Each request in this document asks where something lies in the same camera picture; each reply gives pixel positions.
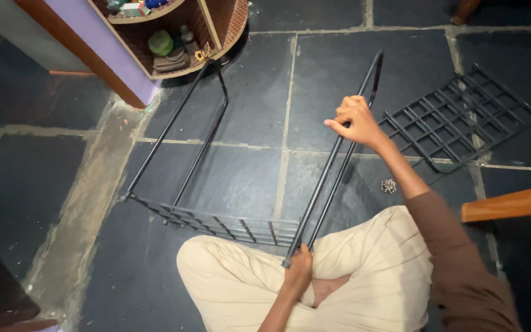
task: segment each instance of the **green container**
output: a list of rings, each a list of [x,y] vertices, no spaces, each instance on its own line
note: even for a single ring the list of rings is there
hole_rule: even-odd
[[[158,56],[166,56],[173,49],[173,39],[165,30],[158,30],[149,38],[149,48]]]

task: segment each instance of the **brown shirt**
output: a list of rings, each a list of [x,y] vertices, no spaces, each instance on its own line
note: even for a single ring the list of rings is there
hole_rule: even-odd
[[[432,295],[448,332],[521,331],[509,290],[487,272],[444,201],[426,192],[405,205],[432,254]]]

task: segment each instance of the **wooden door frame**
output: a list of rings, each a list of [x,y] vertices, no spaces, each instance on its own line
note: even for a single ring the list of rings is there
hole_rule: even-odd
[[[64,47],[75,54],[97,77],[114,90],[122,100],[134,108],[146,107],[144,102],[130,90],[126,83],[116,75],[104,60],[44,0],[14,0],[14,2],[56,40],[63,44]]]

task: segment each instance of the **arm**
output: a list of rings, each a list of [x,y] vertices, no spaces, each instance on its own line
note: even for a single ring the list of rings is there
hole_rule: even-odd
[[[308,288],[312,275],[313,256],[303,243],[300,246],[300,251],[292,257],[290,268],[284,271],[282,288],[257,332],[284,331],[292,308]]]
[[[350,128],[342,126],[348,121]],[[344,98],[335,120],[325,124],[374,149],[391,170],[432,254],[433,298],[447,330],[520,331],[509,291],[487,272],[461,224],[376,124],[364,98]]]

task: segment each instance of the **cream trousers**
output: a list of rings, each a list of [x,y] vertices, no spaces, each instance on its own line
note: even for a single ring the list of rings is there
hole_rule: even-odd
[[[313,277],[350,280],[311,308],[312,285],[286,331],[417,331],[427,322],[432,265],[404,206],[314,243]],[[283,257],[196,236],[178,253],[179,274],[210,332],[257,331],[284,281]]]

